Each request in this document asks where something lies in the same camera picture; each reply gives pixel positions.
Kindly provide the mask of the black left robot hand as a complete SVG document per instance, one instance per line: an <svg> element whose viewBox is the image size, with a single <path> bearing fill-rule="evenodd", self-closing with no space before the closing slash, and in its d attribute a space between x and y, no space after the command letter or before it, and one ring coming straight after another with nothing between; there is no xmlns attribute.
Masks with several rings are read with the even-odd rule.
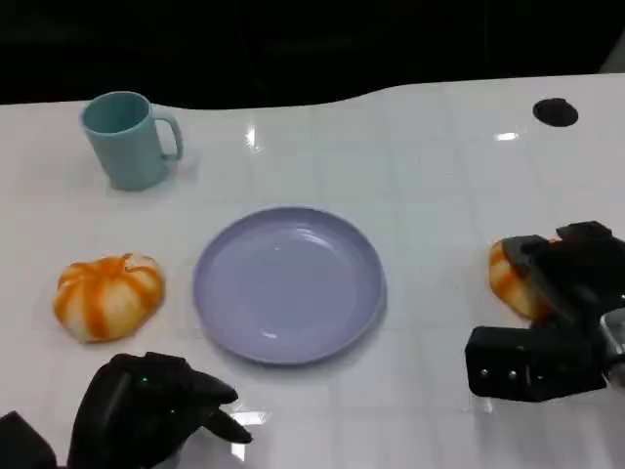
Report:
<svg viewBox="0 0 625 469"><path fill-rule="evenodd" d="M117 354L101 366L77 410L69 468L153 468L204 428L234 444L252 434L222 410L237 401L227 383L180 357Z"/></svg>

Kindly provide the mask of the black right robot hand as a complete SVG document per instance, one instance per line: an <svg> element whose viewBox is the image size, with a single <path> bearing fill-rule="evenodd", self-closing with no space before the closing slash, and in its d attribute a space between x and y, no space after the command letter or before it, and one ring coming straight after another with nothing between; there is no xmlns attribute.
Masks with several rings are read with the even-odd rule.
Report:
<svg viewBox="0 0 625 469"><path fill-rule="evenodd" d="M590 336L601 316L624 306L624 241L598 221L568 224L556 235L501 241L503 260L521 281L513 310L535 326Z"/></svg>

